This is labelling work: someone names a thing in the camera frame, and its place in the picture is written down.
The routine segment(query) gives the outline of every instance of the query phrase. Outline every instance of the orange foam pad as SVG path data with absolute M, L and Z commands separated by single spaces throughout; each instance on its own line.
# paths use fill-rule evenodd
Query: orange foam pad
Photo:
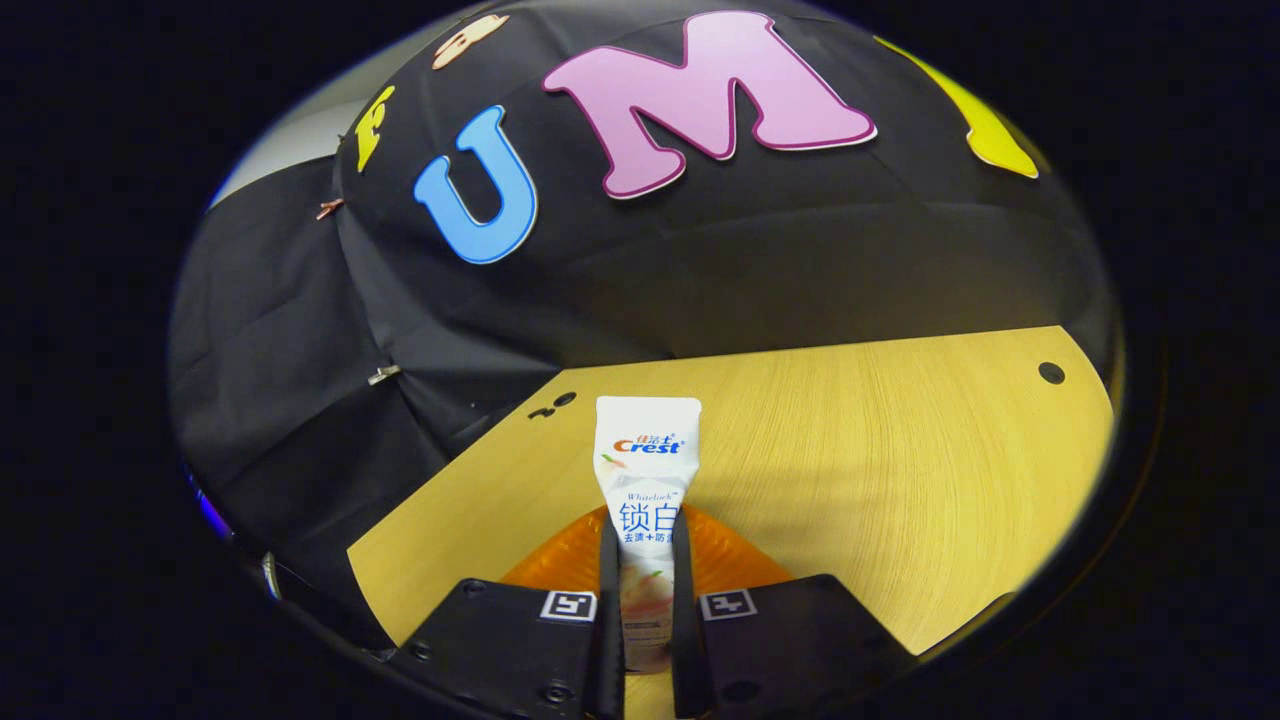
M 694 594 L 755 588 L 794 579 L 791 573 L 723 523 L 684 506 L 692 547 Z M 600 506 L 573 520 L 503 575 L 503 583 L 547 591 L 600 589 Z

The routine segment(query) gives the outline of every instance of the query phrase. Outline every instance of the blue letter u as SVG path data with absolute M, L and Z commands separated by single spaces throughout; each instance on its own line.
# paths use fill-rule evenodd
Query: blue letter u
M 449 159 L 440 155 L 413 184 L 413 197 L 426 205 L 449 247 L 467 263 L 502 260 L 529 237 L 538 215 L 538 190 L 498 123 L 506 110 L 483 110 L 458 133 L 458 150 L 471 150 L 498 187 L 502 209 L 488 223 L 477 223 L 449 179 Z

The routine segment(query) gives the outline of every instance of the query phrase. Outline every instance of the screw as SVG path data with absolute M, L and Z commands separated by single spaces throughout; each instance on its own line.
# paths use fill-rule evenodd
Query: screw
M 547 685 L 543 688 L 543 700 L 553 705 L 559 705 L 573 697 L 573 691 L 562 684 Z
M 410 643 L 408 651 L 413 655 L 413 657 L 421 660 L 422 662 L 431 659 L 431 646 L 422 641 L 413 641 Z

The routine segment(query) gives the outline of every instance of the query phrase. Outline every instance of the metal clip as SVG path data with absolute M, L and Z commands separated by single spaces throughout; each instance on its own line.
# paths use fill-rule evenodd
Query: metal clip
M 389 365 L 387 368 L 378 368 L 378 373 L 369 378 L 369 384 L 375 386 L 387 378 L 399 373 L 399 365 Z
M 275 582 L 275 556 L 270 552 L 262 556 L 262 578 L 266 580 L 266 589 L 271 597 L 280 600 L 280 585 Z
M 328 218 L 334 210 L 337 210 L 338 208 L 342 208 L 343 202 L 346 202 L 346 200 L 343 200 L 342 197 L 339 197 L 337 200 L 330 200 L 328 202 L 321 202 L 320 204 L 320 214 L 316 215 L 316 219 L 317 220 L 323 220 L 323 219 Z

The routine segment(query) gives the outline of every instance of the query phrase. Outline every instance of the pink letter m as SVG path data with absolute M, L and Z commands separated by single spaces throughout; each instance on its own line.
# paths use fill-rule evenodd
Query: pink letter m
M 751 133 L 774 150 L 855 145 L 876 137 L 870 118 L 845 105 L 759 13 L 721 12 L 685 20 L 685 64 L 595 47 L 548 73 L 543 90 L 570 94 L 595 129 L 609 173 L 604 192 L 626 200 L 675 182 L 685 156 L 659 147 L 640 113 L 717 160 L 733 156 L 733 86 L 759 118 Z

